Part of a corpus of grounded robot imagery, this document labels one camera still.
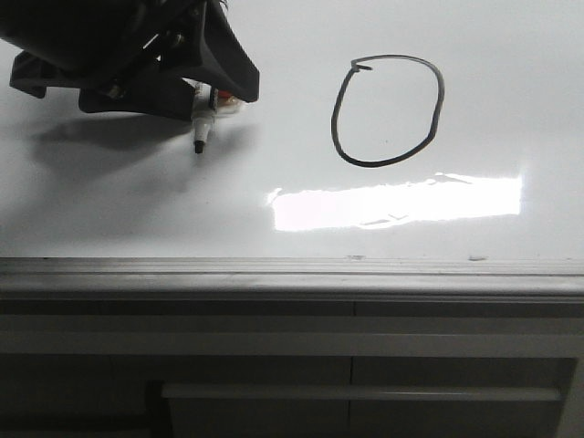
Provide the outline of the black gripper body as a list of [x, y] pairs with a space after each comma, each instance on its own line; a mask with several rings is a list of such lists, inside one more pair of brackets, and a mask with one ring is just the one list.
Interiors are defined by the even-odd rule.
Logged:
[[203, 1], [4, 1], [1, 38], [21, 48], [11, 87], [42, 99], [47, 88], [98, 89], [149, 43], [160, 55], [193, 29]]

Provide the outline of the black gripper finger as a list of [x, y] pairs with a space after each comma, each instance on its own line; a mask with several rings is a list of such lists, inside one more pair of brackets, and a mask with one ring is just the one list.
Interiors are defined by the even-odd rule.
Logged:
[[190, 121], [194, 87], [182, 78], [141, 76], [127, 84], [120, 98], [96, 90], [81, 90], [78, 107], [86, 113], [130, 112], [173, 120]]
[[184, 41], [172, 50], [172, 73], [227, 91], [244, 102], [259, 98], [260, 73], [218, 1], [192, 1], [182, 15]]

